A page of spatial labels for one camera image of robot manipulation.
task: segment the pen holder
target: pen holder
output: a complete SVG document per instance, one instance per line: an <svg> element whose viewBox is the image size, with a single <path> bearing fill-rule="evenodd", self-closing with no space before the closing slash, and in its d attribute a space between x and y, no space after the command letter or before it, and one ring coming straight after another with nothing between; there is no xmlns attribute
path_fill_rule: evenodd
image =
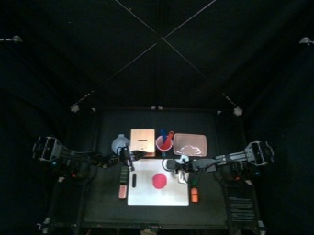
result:
<svg viewBox="0 0 314 235"><path fill-rule="evenodd" d="M163 149L162 146L163 146L163 137L159 136L157 138L157 148L162 153L165 153L166 151L169 151L173 148L173 140L171 140L171 144L167 146L167 149Z"/></svg>

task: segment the black enclosure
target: black enclosure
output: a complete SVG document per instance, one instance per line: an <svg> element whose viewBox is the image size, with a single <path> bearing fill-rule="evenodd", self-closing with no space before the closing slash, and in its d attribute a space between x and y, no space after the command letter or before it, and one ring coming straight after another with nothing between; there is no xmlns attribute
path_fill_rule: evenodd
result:
<svg viewBox="0 0 314 235"><path fill-rule="evenodd" d="M147 126L158 129L159 116L187 112L173 120L182 129L191 118L187 131L211 131L225 114L241 119L241 134L230 146L215 140L211 154L269 141L276 162L255 180L262 222L269 234L313 234L313 11L310 0L3 0L0 233L39 233L50 213L56 177L32 159L38 136L107 151L133 121L157 119ZM198 122L198 112L213 116ZM227 136L230 124L219 124Z"/></svg>

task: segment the table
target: table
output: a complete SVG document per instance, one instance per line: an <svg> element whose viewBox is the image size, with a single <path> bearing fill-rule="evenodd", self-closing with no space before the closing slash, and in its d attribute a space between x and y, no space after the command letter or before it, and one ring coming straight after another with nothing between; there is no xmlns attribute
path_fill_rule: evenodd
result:
<svg viewBox="0 0 314 235"><path fill-rule="evenodd" d="M209 158L242 151L247 145L242 118L231 111L109 108L74 115L66 145L76 151L109 153L118 134L130 138L131 129L202 134ZM118 199L121 167L94 168L95 178L83 185L58 182L51 209L55 228L72 227L78 232L80 228L227 229L223 190L211 173L202 174L199 203L181 207L129 206L126 200Z"/></svg>

